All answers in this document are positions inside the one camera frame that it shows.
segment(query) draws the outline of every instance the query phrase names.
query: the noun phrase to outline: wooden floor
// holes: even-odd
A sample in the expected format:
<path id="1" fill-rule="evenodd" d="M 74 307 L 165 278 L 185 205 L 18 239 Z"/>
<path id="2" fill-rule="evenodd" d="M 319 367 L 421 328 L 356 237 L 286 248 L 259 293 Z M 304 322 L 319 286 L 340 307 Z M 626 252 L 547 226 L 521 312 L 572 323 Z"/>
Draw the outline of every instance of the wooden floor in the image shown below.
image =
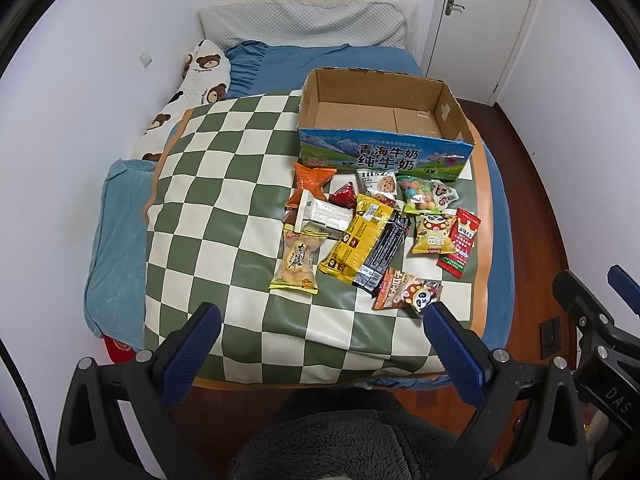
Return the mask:
<path id="1" fill-rule="evenodd" d="M 564 247 L 546 193 L 526 150 L 499 107 L 462 102 L 493 153 L 509 203 L 515 263 L 515 310 L 507 350 L 521 361 L 540 361 L 539 324 L 559 316 L 562 351 L 575 368 L 575 327 L 551 293 L 553 277 L 567 268 Z M 259 389 L 219 392 L 192 388 L 186 401 L 172 410 L 182 434 L 214 473 L 226 476 L 236 451 L 258 433 L 291 390 Z M 413 414 L 459 433 L 473 409 L 452 387 L 432 392 L 394 390 Z M 511 436 L 505 430 L 494 461 L 500 463 Z"/>

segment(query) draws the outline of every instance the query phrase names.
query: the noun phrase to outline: yellow snack package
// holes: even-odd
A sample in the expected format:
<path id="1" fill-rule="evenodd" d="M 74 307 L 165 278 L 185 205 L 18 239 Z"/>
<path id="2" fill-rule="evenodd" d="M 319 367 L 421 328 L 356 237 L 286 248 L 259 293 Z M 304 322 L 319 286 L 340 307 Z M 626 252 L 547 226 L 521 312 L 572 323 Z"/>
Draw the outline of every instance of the yellow snack package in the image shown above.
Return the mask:
<path id="1" fill-rule="evenodd" d="M 373 294 L 404 243 L 409 225 L 400 212 L 360 194 L 353 220 L 318 269 Z"/>
<path id="2" fill-rule="evenodd" d="M 447 214 L 418 215 L 415 218 L 416 239 L 412 253 L 457 253 L 458 250 L 449 238 L 449 232 L 455 221 L 455 216 Z"/>
<path id="3" fill-rule="evenodd" d="M 314 276 L 313 255 L 320 249 L 328 233 L 315 233 L 303 230 L 294 232 L 292 225 L 282 228 L 284 254 L 269 288 L 292 288 L 311 294 L 318 293 L 318 284 Z"/>

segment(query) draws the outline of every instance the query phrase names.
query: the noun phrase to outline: cookie package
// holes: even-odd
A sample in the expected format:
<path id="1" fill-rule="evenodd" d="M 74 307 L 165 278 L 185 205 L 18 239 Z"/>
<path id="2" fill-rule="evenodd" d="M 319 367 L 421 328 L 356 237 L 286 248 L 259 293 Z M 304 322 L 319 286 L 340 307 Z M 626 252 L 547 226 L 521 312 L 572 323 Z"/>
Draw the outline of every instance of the cookie package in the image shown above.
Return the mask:
<path id="1" fill-rule="evenodd" d="M 358 180 L 370 197 L 389 207 L 400 209 L 395 171 L 358 170 Z"/>
<path id="2" fill-rule="evenodd" d="M 480 227 L 481 220 L 469 211 L 458 208 L 456 221 L 451 227 L 449 237 L 456 247 L 455 254 L 443 254 L 438 258 L 437 265 L 453 274 L 457 279 L 462 278 L 469 253 L 474 244 L 474 238 Z"/>
<path id="3" fill-rule="evenodd" d="M 310 170 L 299 162 L 294 162 L 293 166 L 296 168 L 296 190 L 285 207 L 296 209 L 300 205 L 303 189 L 308 189 L 315 198 L 326 202 L 322 186 L 331 180 L 337 170 L 331 168 L 314 168 Z"/>
<path id="4" fill-rule="evenodd" d="M 413 254 L 453 254 L 457 249 L 449 232 L 456 217 L 430 213 L 415 217 L 415 244 Z"/>
<path id="5" fill-rule="evenodd" d="M 404 243 L 409 225 L 399 211 L 360 194 L 356 215 L 318 269 L 373 294 Z"/>
<path id="6" fill-rule="evenodd" d="M 347 230 L 352 219 L 351 209 L 318 200 L 308 189 L 304 189 L 294 231 L 302 232 L 305 224 L 304 228 L 308 231 L 326 231 L 330 237 L 338 239 Z"/>
<path id="7" fill-rule="evenodd" d="M 269 288 L 292 288 L 311 294 L 318 293 L 314 276 L 313 256 L 327 238 L 327 233 L 302 231 L 295 233 L 293 226 L 282 228 L 284 255 Z"/>
<path id="8" fill-rule="evenodd" d="M 398 186 L 404 195 L 404 212 L 442 212 L 460 197 L 458 192 L 439 180 L 426 180 L 417 176 L 399 175 Z"/>
<path id="9" fill-rule="evenodd" d="M 416 278 L 407 272 L 389 267 L 373 309 L 410 306 L 421 316 L 428 304 L 440 300 L 441 293 L 441 283 Z"/>

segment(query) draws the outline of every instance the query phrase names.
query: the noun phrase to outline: door handle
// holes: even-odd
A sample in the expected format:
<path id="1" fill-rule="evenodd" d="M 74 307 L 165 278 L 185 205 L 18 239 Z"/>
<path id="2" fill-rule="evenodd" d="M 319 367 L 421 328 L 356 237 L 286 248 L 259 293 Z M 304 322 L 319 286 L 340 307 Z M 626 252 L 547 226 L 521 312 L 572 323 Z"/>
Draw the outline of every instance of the door handle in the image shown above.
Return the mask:
<path id="1" fill-rule="evenodd" d="M 459 5 L 459 4 L 455 4 L 456 0 L 447 0 L 447 6 L 444 8 L 444 13 L 447 16 L 451 15 L 451 11 L 453 9 L 456 9 L 458 12 L 462 12 L 463 10 L 465 10 L 465 6 L 464 5 Z"/>

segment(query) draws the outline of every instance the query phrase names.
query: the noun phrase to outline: cable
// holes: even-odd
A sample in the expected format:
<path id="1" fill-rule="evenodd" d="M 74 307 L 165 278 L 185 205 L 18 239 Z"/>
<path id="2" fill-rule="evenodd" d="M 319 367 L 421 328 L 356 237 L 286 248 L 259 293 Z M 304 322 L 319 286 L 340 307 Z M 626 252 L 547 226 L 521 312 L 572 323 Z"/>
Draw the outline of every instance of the cable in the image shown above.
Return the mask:
<path id="1" fill-rule="evenodd" d="M 27 415 L 29 415 L 29 422 L 31 423 L 31 427 L 33 428 L 33 435 L 36 439 L 36 443 L 38 444 L 38 449 L 40 450 L 40 456 L 42 457 L 42 462 L 44 464 L 44 468 L 47 470 L 47 475 L 49 476 L 49 480 L 55 480 L 56 478 L 56 470 L 53 469 L 53 462 L 51 461 L 51 455 L 49 453 L 49 448 L 47 447 L 47 441 L 44 438 L 44 433 L 42 432 L 42 427 L 40 425 L 40 420 L 38 419 L 38 413 L 36 413 L 36 407 L 33 405 L 33 400 L 31 400 L 31 396 L 29 395 L 29 391 L 27 390 L 26 384 L 22 380 L 20 376 L 20 372 L 16 367 L 14 360 L 11 359 L 11 355 L 9 351 L 4 346 L 2 339 L 0 338 L 0 358 L 2 358 L 2 362 L 6 367 L 9 375 L 14 380 L 15 387 L 18 388 L 18 392 L 22 397 L 22 402 L 24 403 L 24 407 L 27 410 Z"/>

